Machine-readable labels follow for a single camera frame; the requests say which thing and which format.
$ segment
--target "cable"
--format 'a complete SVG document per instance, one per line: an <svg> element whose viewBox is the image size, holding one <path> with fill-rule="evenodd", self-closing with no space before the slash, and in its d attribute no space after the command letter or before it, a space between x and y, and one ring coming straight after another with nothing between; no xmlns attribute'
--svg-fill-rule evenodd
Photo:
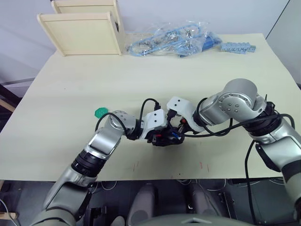
<svg viewBox="0 0 301 226"><path fill-rule="evenodd" d="M208 202L210 203L211 207L214 209L215 213L220 216L219 212L217 211L217 209L215 208L215 206L213 205L213 203L211 202L211 199L209 197L209 195L206 193L205 189L202 187L202 185L199 184L198 180L196 179L196 183L198 184L198 186L203 190L205 197L208 199Z"/></svg>
<svg viewBox="0 0 301 226"><path fill-rule="evenodd" d="M286 117L291 121L291 126L295 129L295 121L289 114L281 114L282 117Z"/></svg>
<svg viewBox="0 0 301 226"><path fill-rule="evenodd" d="M220 189L207 189L207 191L218 192L218 191L224 189L226 187L226 183L227 183L227 180L226 179L224 179L224 180L225 180L225 182L224 182L224 185L222 186L222 188L220 188Z"/></svg>
<svg viewBox="0 0 301 226"><path fill-rule="evenodd" d="M209 134L211 134L212 136L222 137L222 136L227 135L227 134L230 132L230 130L227 131L227 132L224 132L224 133L219 133L219 132L214 133L214 132L212 132L210 129L208 129L207 125L203 122L203 120L202 120L201 117L199 116L199 108L200 108L201 104L204 102L204 100L206 100L206 99L207 99L207 98L201 99L200 102L199 102L198 105L197 105L197 108L196 108L196 116L197 116L199 122L202 123L202 127L204 127L204 129L205 129ZM232 125L233 125L233 119L231 118L231 119L230 119L230 125L229 125L229 127L231 127Z"/></svg>
<svg viewBox="0 0 301 226"><path fill-rule="evenodd" d="M274 119L274 118L277 118L277 117L281 117L283 114L274 114L274 115L269 115L269 116L263 116L263 117L260 117L260 118L255 118L255 119L250 119L250 120L246 120L244 122L240 122L234 126L230 126L226 129L223 129L221 131L218 131L216 133L224 133L224 132L228 132L232 129L235 129L237 127L240 127L240 126L243 126L243 125L246 125L246 124L249 124L249 123L252 123L252 122L256 122L256 121L262 121L262 120L268 120L268 119ZM183 137L211 137L212 135L211 134L204 134L204 135L187 135L187 134L183 134L183 133L180 133L178 132L177 130L173 130L173 132L175 132L176 134L178 134L179 136L183 136Z"/></svg>
<svg viewBox="0 0 301 226"><path fill-rule="evenodd" d="M256 225L257 221L256 221L256 217L255 217L255 213L254 213L254 208L253 208L253 201L252 201L252 193L251 193L251 185L250 185L250 178L249 178L249 172L248 172L248 159L249 159L249 155L251 152L251 149L254 145L255 141L252 140L249 149L246 153L246 158L245 158L245 173L246 173L246 184L247 184L247 188L248 188L248 197L249 197L249 206L250 206L250 211L251 211L251 215L252 215L252 219L253 219L253 223Z"/></svg>
<svg viewBox="0 0 301 226"><path fill-rule="evenodd" d="M98 126L99 126L100 122L101 122L101 121L104 119L104 117L106 117L107 115L113 116L113 117L120 123L120 125L122 126L122 128L123 128L123 130L124 130L125 136L127 137L128 134L127 134L127 129L126 129L125 125L124 125L123 122L118 118L117 115L115 115L115 114L113 114L113 113L111 113L111 112L108 112L108 113L104 114L104 115L97 121L96 126L95 126L95 131L98 130Z"/></svg>
<svg viewBox="0 0 301 226"><path fill-rule="evenodd" d="M280 17L282 16L284 10L286 9L287 5L290 3L290 0L287 1L286 5L284 6L283 10L281 11L280 15L278 16L276 22L274 23L274 25L272 26L270 32L268 33L267 37L265 38L265 40L269 37L269 34L271 34L272 30L274 29L274 27L276 26L278 20L280 19Z"/></svg>
<svg viewBox="0 0 301 226"><path fill-rule="evenodd" d="M101 184L103 190L110 191L110 190L112 190L112 189L116 186L117 181L115 181L115 184L114 184L113 187L111 187L111 188L105 188L105 187L103 186L103 182L100 182L100 184Z"/></svg>
<svg viewBox="0 0 301 226"><path fill-rule="evenodd" d="M143 115L144 106L145 106L146 102L148 102L148 101L153 101L153 102L155 102L155 106L159 106L159 102L157 100L153 99L153 98L147 98L143 101L142 106L141 106L141 110L140 110L138 128L141 128L141 122L142 122L142 115Z"/></svg>
<svg viewBox="0 0 301 226"><path fill-rule="evenodd" d="M8 207L6 206L5 202L4 202L2 199L0 199L0 202L3 204L3 206L4 206L5 210L6 210L6 212L8 213L8 216L9 216L10 220L14 223L14 225L15 225L15 226L20 226L19 223L17 223L16 221L14 221L14 219L13 219L13 218L11 217L11 215L9 214Z"/></svg>
<svg viewBox="0 0 301 226"><path fill-rule="evenodd" d="M252 186L252 185L255 185L255 184L258 184L260 181L256 181L256 182L254 182L254 183L252 183L252 184L250 184L250 186Z"/></svg>
<svg viewBox="0 0 301 226"><path fill-rule="evenodd" d="M96 189L98 188L98 182L96 183L95 189L93 190L92 194L95 193Z"/></svg>
<svg viewBox="0 0 301 226"><path fill-rule="evenodd" d="M184 181L186 181L186 180L177 180L177 181L182 185L189 185L191 183L191 179L188 180L188 183L184 183Z"/></svg>
<svg viewBox="0 0 301 226"><path fill-rule="evenodd" d="M281 180L283 182L283 178L272 178L272 180Z"/></svg>
<svg viewBox="0 0 301 226"><path fill-rule="evenodd" d="M274 183L274 184L277 184L277 185L284 185L284 184L281 184L281 183L277 183L275 181L272 181L272 180L269 180L270 182Z"/></svg>

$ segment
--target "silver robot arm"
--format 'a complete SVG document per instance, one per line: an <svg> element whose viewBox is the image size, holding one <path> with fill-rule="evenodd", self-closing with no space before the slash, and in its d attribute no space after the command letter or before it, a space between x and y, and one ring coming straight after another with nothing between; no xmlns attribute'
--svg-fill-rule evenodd
<svg viewBox="0 0 301 226"><path fill-rule="evenodd" d="M123 111L113 112L131 135L136 129L136 118ZM116 118L109 116L104 127L98 129L71 165L50 189L43 211L34 219L31 226L74 226L91 199L89 185L110 158L121 137L125 134Z"/></svg>
<svg viewBox="0 0 301 226"><path fill-rule="evenodd" d="M271 102L266 102L257 94L257 88L251 81L232 80L223 91L204 100L197 108L190 101L173 97L167 109L173 111L173 116L181 115L194 133L203 132L206 125L220 124L230 118L248 122L272 116L265 120L250 121L243 126L257 142L256 149L267 167L283 173L288 194L296 209L301 208L301 137L279 116ZM153 145L162 146L180 144L184 140L174 133L175 127L168 127L173 116L167 114L166 119L162 109L148 113L141 128L138 128L139 123L134 116L122 111L113 113L123 121L127 133L133 135L132 138L127 137L129 139L143 138ZM178 132L185 133L180 127ZM110 116L105 126L95 132L91 141L50 189L44 210L31 225L75 225L91 198L89 184L95 182L97 174L124 134L120 123ZM162 135L165 139L156 140L156 137Z"/></svg>
<svg viewBox="0 0 301 226"><path fill-rule="evenodd" d="M199 108L179 97L173 97L167 104L168 110L176 111L187 120L194 133L204 131L204 125L213 126L230 118L246 122L271 116L243 127L257 143L256 150L266 166L282 172L286 190L300 216L301 136L274 107L272 102L259 96L254 83L246 79L228 82L223 91L201 102Z"/></svg>

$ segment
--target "gray floor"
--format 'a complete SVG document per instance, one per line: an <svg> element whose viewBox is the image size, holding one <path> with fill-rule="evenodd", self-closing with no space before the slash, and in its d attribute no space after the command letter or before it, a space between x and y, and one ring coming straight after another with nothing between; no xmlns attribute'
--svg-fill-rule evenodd
<svg viewBox="0 0 301 226"><path fill-rule="evenodd" d="M158 215L186 212L185 189L188 186L183 186L175 180L119 181L110 191L105 191L99 186L93 194L89 207L106 205L108 214L105 224L109 225L116 216L127 216L135 195L147 182L153 183L158 189ZM204 187L213 189L223 185L223 180L201 180L200 182ZM2 191L7 191L1 192L0 198L6 202L10 211L19 213L18 220L21 226L27 226L41 210L42 202L52 185L52 182L6 181ZM110 187L112 182L105 183L105 185ZM238 219L251 223L245 184L227 183L224 191L231 192ZM212 195L218 201L220 209L225 212L224 205L219 202L218 193L212 192ZM252 193L258 224L297 225L293 222L293 205L283 185L274 184L269 180L261 181L252 185ZM100 219L97 219L94 225L100 225L99 223ZM0 220L0 225L13 226L10 221L5 220Z"/></svg>

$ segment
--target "wooden table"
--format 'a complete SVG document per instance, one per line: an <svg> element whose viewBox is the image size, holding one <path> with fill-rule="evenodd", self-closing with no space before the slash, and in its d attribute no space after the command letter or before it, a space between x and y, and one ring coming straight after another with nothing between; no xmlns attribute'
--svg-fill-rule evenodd
<svg viewBox="0 0 301 226"><path fill-rule="evenodd" d="M252 80L261 95L291 114L301 132L301 92L262 34L221 35L224 42L250 42L255 53L211 49L195 56L60 56L54 53L0 134L0 179L55 181L89 141L107 107L139 117L144 99L162 107L172 96L197 102L234 78ZM152 105L145 113L152 111ZM229 122L212 128L217 131ZM177 146L154 147L122 138L98 180L244 178L251 138L243 128L225 137L187 138ZM275 177L257 152L250 176Z"/></svg>

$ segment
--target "green object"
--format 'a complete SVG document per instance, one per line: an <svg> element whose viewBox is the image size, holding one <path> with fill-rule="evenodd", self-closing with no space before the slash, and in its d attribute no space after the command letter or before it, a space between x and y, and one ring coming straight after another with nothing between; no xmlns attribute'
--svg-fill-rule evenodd
<svg viewBox="0 0 301 226"><path fill-rule="evenodd" d="M104 114L108 112L109 110L106 107L100 107L95 111L94 115L96 118L100 119Z"/></svg>

